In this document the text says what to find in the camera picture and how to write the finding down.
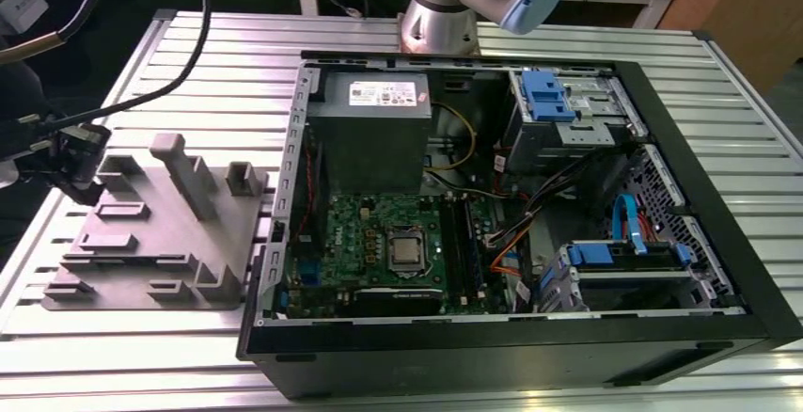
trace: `blue cable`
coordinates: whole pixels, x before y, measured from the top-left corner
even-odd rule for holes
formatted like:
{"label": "blue cable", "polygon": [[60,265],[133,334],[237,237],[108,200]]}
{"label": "blue cable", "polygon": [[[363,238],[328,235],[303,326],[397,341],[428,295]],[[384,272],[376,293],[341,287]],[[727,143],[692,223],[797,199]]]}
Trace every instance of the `blue cable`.
{"label": "blue cable", "polygon": [[616,201],[613,202],[613,217],[612,217],[612,229],[611,235],[615,240],[621,240],[623,236],[623,208],[627,215],[627,236],[629,241],[636,248],[636,254],[643,255],[647,253],[647,246],[644,245],[644,238],[641,236],[641,227],[639,226],[639,206],[636,204],[636,198],[632,194],[619,194]]}

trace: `ram slot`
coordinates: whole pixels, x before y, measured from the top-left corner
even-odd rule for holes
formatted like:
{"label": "ram slot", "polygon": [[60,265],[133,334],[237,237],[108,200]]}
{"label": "ram slot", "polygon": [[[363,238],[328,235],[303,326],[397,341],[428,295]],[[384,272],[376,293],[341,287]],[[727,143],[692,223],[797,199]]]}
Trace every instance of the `ram slot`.
{"label": "ram slot", "polygon": [[464,306],[476,299],[476,269],[479,269],[475,230],[465,200],[441,200],[440,231],[449,297],[455,305]]}
{"label": "ram slot", "polygon": [[468,200],[460,200],[460,202],[460,215],[464,216],[464,225],[468,232],[468,241],[465,242],[465,264],[467,271],[471,275],[469,285],[473,285],[472,297],[476,297],[476,292],[481,291],[483,279],[481,265],[479,263],[479,251],[476,248],[476,233],[475,227],[472,226],[475,220],[472,219],[472,211]]}
{"label": "ram slot", "polygon": [[449,292],[449,302],[453,306],[468,304],[465,295],[465,283],[463,276],[463,258],[464,250],[457,240],[459,227],[456,226],[456,207],[449,198],[440,200],[440,238],[443,240],[443,260],[447,265],[447,285]]}

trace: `cpu socket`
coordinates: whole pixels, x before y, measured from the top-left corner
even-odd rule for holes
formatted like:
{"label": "cpu socket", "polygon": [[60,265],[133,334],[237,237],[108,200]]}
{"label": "cpu socket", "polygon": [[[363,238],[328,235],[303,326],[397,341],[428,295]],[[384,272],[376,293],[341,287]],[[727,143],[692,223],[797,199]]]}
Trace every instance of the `cpu socket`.
{"label": "cpu socket", "polygon": [[425,270],[424,233],[416,226],[388,229],[388,269],[400,277],[415,277]]}

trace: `white label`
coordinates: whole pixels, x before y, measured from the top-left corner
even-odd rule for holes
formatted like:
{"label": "white label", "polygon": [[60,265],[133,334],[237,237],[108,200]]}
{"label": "white label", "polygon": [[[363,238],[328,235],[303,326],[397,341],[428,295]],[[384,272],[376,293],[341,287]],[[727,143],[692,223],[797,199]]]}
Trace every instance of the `white label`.
{"label": "white label", "polygon": [[415,83],[356,81],[348,88],[348,104],[352,106],[416,106]]}
{"label": "white label", "polygon": [[524,302],[529,302],[529,289],[527,288],[527,285],[524,285],[524,282],[519,281],[516,284],[516,293],[519,295],[519,297],[524,300]]}
{"label": "white label", "polygon": [[501,155],[496,155],[493,157],[493,170],[496,172],[504,172],[505,164],[507,164],[507,159]]}

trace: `aluminum extrusion table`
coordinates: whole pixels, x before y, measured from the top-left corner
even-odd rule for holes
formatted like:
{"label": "aluminum extrusion table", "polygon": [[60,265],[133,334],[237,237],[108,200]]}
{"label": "aluminum extrusion table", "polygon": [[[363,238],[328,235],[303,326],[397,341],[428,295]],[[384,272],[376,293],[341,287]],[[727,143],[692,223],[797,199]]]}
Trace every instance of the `aluminum extrusion table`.
{"label": "aluminum extrusion table", "polygon": [[[176,77],[198,27],[198,13],[157,15],[106,103]],[[154,132],[181,132],[188,153],[202,155],[209,166],[239,160],[277,170],[299,51],[391,52],[396,22],[218,13],[212,28],[198,66],[178,90],[109,118],[109,153],[146,151]],[[479,36],[485,55],[641,63],[775,282],[803,316],[803,148],[715,43],[679,31],[555,26],[516,37],[483,24]],[[291,402],[259,370],[235,358],[240,310],[41,308],[44,286],[85,213],[86,208],[52,191],[0,275],[0,410],[287,407]],[[268,221],[261,222],[261,235]],[[652,388],[376,398],[327,405],[349,410],[571,405],[588,411],[776,412],[803,408],[801,388],[803,343],[795,343],[769,354],[723,361]]]}

